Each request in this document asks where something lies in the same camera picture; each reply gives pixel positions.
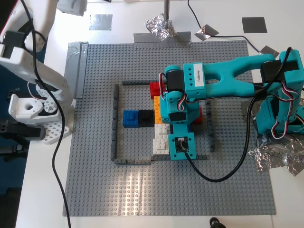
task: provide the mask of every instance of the black lego brick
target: black lego brick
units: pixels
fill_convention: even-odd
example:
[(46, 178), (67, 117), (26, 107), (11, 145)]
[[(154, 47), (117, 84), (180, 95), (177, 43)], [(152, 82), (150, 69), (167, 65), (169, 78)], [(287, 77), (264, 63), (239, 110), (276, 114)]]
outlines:
[(138, 126), (139, 127), (154, 127), (154, 110), (139, 110), (138, 111)]

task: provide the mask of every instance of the gray lego baseplate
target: gray lego baseplate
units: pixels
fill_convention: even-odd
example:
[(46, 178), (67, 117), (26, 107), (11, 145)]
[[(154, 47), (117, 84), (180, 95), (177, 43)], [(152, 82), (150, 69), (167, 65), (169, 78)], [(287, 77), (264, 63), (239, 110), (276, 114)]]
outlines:
[[(157, 80), (159, 72), (172, 64), (248, 55), (245, 41), (192, 44), (147, 49), (134, 44), (89, 45), (84, 97), (76, 103), (66, 182), (71, 216), (275, 214), (269, 173), (257, 173), (249, 157), (222, 183), (203, 180), (188, 161), (123, 165), (124, 159), (151, 158), (154, 131), (122, 127), (124, 109), (153, 109), (148, 86), (123, 86), (122, 81)], [(252, 82), (250, 72), (238, 79)], [(117, 87), (118, 103), (114, 102)], [(194, 163), (206, 176), (220, 178), (235, 167), (243, 151), (246, 124), (241, 102), (228, 98), (201, 106), (208, 121), (192, 129), (197, 153), (207, 155), (208, 160)], [(121, 165), (111, 160), (113, 115), (117, 115), (116, 159), (122, 160)], [(249, 147), (254, 144), (252, 128)]]

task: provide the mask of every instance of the white table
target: white table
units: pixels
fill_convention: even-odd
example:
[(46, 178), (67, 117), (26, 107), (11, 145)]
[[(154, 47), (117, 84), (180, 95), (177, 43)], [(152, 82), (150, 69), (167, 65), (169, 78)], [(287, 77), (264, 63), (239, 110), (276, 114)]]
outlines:
[[(242, 35), (242, 17), (265, 17), (267, 34), (246, 34), (261, 49), (268, 45), (276, 51), (291, 46), (304, 57), (303, 7), (300, 0), (200, 0), (191, 1), (201, 25), (209, 24), (220, 35)], [(163, 11), (162, 2), (90, 3), (83, 17), (57, 11), (49, 34), (45, 64), (64, 75), (67, 45), (73, 41), (89, 43), (133, 43), (133, 33), (147, 32), (144, 22)], [(89, 31), (91, 14), (113, 14), (112, 31)], [(198, 25), (186, 1), (173, 1), (170, 19), (177, 31), (191, 31), (192, 41)], [(248, 46), (249, 54), (256, 52)], [(259, 81), (254, 72), (254, 81)], [(56, 168), (65, 186), (71, 135), (62, 141)], [(31, 142), (24, 176), (17, 228), (66, 228), (62, 216), (63, 200), (51, 168), (55, 144)], [(293, 177), (286, 167), (270, 171), (275, 207), (274, 216), (219, 216), (228, 228), (302, 227), (304, 216), (304, 171)], [(208, 228), (209, 216), (172, 217), (72, 217), (74, 228)]]

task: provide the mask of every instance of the black cable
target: black cable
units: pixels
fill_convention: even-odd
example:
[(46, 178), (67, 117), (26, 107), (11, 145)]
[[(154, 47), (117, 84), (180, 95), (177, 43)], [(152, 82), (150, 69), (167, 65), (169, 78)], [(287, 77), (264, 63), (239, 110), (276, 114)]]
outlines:
[(245, 140), (245, 146), (244, 146), (244, 150), (243, 150), (243, 154), (242, 157), (240, 159), (240, 161), (238, 162), (238, 164), (236, 165), (236, 167), (229, 173), (227, 174), (225, 177), (219, 178), (219, 179), (211, 179), (209, 177), (206, 177), (204, 174), (202, 174), (198, 168), (196, 168), (196, 166), (194, 165), (193, 161), (191, 160), (190, 156), (188, 155), (187, 152), (185, 152), (186, 158), (188, 159), (188, 161), (190, 162), (190, 165), (193, 167), (193, 169), (195, 170), (195, 172), (201, 176), (203, 179), (209, 181), (209, 182), (213, 182), (213, 183), (219, 183), (222, 181), (227, 180), (228, 178), (230, 178), (233, 174), (235, 174), (238, 169), (241, 167), (241, 165), (243, 164), (245, 158), (246, 158), (246, 154), (247, 154), (247, 150), (248, 150), (248, 146), (249, 146), (249, 138), (250, 138), (250, 118), (251, 118), (251, 110), (252, 107), (254, 105), (256, 101), (256, 98), (254, 97), (251, 102), (250, 105), (248, 107), (248, 111), (247, 111), (247, 121), (246, 121), (246, 140)]
[(48, 92), (48, 94), (51, 96), (51, 98), (54, 100), (55, 104), (57, 105), (58, 107), (58, 110), (61, 114), (61, 119), (62, 119), (62, 124), (61, 124), (61, 133), (60, 133), (60, 137), (59, 137), (59, 140), (58, 140), (58, 143), (57, 143), (57, 146), (54, 150), (54, 153), (53, 153), (53, 157), (52, 157), (52, 169), (53, 169), (53, 172), (54, 172), (54, 175), (57, 179), (57, 182), (59, 184), (59, 187), (60, 187), (60, 190), (61, 190), (61, 193), (62, 193), (62, 197), (63, 197), (63, 202), (64, 202), (64, 205), (65, 205), (65, 208), (66, 208), (66, 218), (67, 218), (67, 222), (68, 222), (68, 227), (71, 228), (71, 220), (70, 220), (70, 214), (69, 214), (69, 210), (68, 210), (68, 205), (67, 205), (67, 199), (66, 199), (66, 195), (65, 195), (65, 191), (62, 187), (62, 184), (61, 184), (61, 181), (60, 181), (60, 178), (57, 174), (57, 171), (56, 171), (56, 168), (55, 168), (55, 158), (56, 158), (56, 154), (57, 154), (57, 151), (60, 147), (60, 144), (61, 144), (61, 141), (62, 141), (62, 138), (63, 138), (63, 134), (64, 134), (64, 130), (65, 130), (65, 116), (64, 116), (64, 113), (63, 113), (63, 110), (60, 106), (60, 103), (58, 102), (58, 100), (55, 98), (55, 96), (51, 93), (51, 91), (47, 88), (47, 86), (45, 85), (45, 83), (42, 81), (41, 77), (39, 76), (39, 73), (38, 73), (38, 70), (37, 70), (37, 62), (36, 62), (36, 33), (39, 34), (41, 36), (41, 38), (43, 40), (46, 40), (45, 37), (43, 37), (42, 34), (40, 34), (39, 32), (35, 31), (35, 28), (34, 28), (34, 24), (32, 22), (32, 19), (30, 17), (30, 13), (28, 11), (28, 8), (24, 2), (24, 0), (21, 0), (21, 3), (24, 7), (24, 10), (27, 14), (27, 17), (28, 17), (28, 21), (30, 22), (30, 25), (32, 27), (32, 35), (33, 35), (33, 67), (34, 67), (34, 72), (35, 72), (35, 75), (37, 77), (37, 80), (41, 83), (42, 87)]
[(186, 102), (187, 103), (194, 103), (194, 102), (200, 102), (200, 101), (208, 101), (208, 100), (214, 100), (214, 99), (222, 99), (222, 98), (253, 98), (252, 96), (215, 96), (215, 97), (210, 97), (210, 98), (202, 98), (202, 99), (195, 99), (193, 102), (188, 101), (186, 97)]
[[(195, 20), (197, 21), (197, 23), (198, 23), (198, 25), (199, 25), (199, 28), (201, 29), (201, 25), (200, 25), (200, 23), (199, 23), (199, 20), (198, 20), (198, 18), (196, 17), (196, 15), (195, 15), (193, 9), (191, 8), (191, 6), (190, 6), (190, 4), (189, 4), (189, 0), (188, 0), (188, 6), (189, 6), (190, 10), (192, 11), (192, 13), (193, 13), (193, 15), (194, 15), (194, 17), (195, 17)], [(217, 37), (217, 38), (238, 38), (238, 37), (242, 37), (242, 38), (244, 38), (244, 39), (248, 42), (248, 44), (251, 45), (251, 47), (252, 47), (255, 51), (257, 51), (257, 52), (260, 54), (260, 51), (259, 51), (255, 46), (253, 46), (253, 44), (252, 44), (246, 37), (244, 37), (244, 36), (211, 36), (211, 37)]]
[(244, 38), (247, 42), (248, 42), (248, 44), (250, 44), (251, 45), (251, 47), (255, 50), (255, 51), (257, 51), (257, 53), (261, 53), (255, 46), (253, 46), (253, 44), (249, 41), (249, 39), (247, 39), (246, 37), (244, 37), (244, 36), (218, 36), (218, 35), (216, 35), (216, 36), (211, 36), (211, 37), (218, 37), (218, 38), (233, 38), (233, 37), (242, 37), (242, 38)]
[[(211, 179), (209, 177), (206, 177), (204, 174), (202, 174), (198, 168), (194, 165), (193, 161), (191, 160), (190, 156), (188, 155), (187, 152), (185, 152), (185, 156), (188, 159), (188, 161), (190, 162), (190, 165), (193, 167), (193, 169), (195, 170), (195, 172), (202, 177), (203, 179), (209, 181), (209, 182), (213, 182), (213, 183), (219, 183), (222, 181), (227, 180), (228, 178), (230, 178), (233, 174), (235, 174), (238, 169), (241, 167), (241, 165), (243, 164), (245, 158), (246, 158), (246, 154), (247, 154), (247, 150), (248, 150), (248, 145), (249, 145), (249, 138), (250, 138), (250, 118), (251, 118), (251, 111), (252, 111), (252, 107), (255, 103), (256, 100), (259, 100), (261, 97), (264, 96), (264, 94), (267, 93), (267, 89), (273, 84), (273, 82), (278, 78), (279, 74), (281, 73), (281, 70), (283, 69), (284, 65), (287, 62), (288, 56), (290, 54), (290, 51), (292, 50), (291, 47), (289, 47), (286, 51), (284, 60), (282, 61), (280, 68), (276, 74), (276, 76), (273, 78), (273, 80), (271, 80), (265, 87), (263, 87), (263, 89), (261, 90), (262, 92), (257, 94), (250, 102), (250, 105), (248, 107), (248, 111), (247, 111), (247, 121), (246, 121), (246, 140), (245, 140), (245, 145), (244, 145), (244, 150), (243, 150), (243, 154), (241, 156), (240, 161), (238, 162), (238, 164), (236, 165), (236, 167), (226, 176), (220, 178), (220, 179)], [(239, 97), (239, 96), (223, 96), (223, 97), (214, 97), (213, 99), (218, 99), (218, 98), (225, 98), (225, 97)], [(199, 99), (196, 101), (203, 101), (203, 100), (210, 100), (211, 98), (205, 98), (205, 99)]]
[(195, 15), (195, 13), (194, 13), (193, 9), (191, 8), (191, 6), (190, 6), (190, 4), (189, 4), (189, 0), (188, 0), (188, 6), (189, 6), (190, 10), (192, 11), (192, 13), (193, 13), (193, 15), (194, 15), (194, 17), (195, 17), (195, 20), (197, 21), (197, 23), (198, 23), (198, 25), (199, 25), (199, 28), (201, 29), (201, 26), (200, 26), (199, 20), (198, 20), (198, 18), (196, 17), (196, 15)]

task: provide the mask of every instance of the aluminum foil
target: aluminum foil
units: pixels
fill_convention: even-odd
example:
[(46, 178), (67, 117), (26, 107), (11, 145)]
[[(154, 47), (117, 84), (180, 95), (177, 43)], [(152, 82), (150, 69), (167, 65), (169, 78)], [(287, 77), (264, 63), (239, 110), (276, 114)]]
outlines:
[(177, 32), (175, 32), (171, 20), (168, 21), (167, 28), (165, 27), (163, 13), (161, 13), (159, 17), (147, 20), (144, 25), (160, 41), (165, 40), (167, 37), (174, 37), (177, 35)]
[(286, 135), (281, 140), (273, 140), (264, 134), (256, 143), (256, 148), (248, 154), (255, 160), (258, 172), (286, 166), (296, 176), (304, 169), (304, 136)]
[(202, 41), (205, 41), (206, 39), (217, 35), (219, 32), (217, 32), (214, 28), (210, 27), (209, 25), (203, 26), (197, 33), (195, 33), (195, 36)]

